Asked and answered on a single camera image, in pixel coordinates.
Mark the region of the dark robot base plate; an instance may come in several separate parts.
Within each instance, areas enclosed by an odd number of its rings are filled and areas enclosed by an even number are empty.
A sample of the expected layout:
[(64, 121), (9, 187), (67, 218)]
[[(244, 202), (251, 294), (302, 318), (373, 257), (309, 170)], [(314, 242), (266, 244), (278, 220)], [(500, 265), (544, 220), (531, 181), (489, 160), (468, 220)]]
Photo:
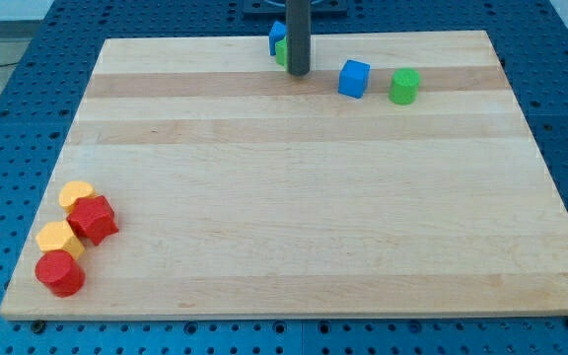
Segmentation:
[[(286, 0), (239, 0), (244, 16), (284, 16)], [(344, 15), (348, 11), (347, 0), (310, 0), (313, 15)]]

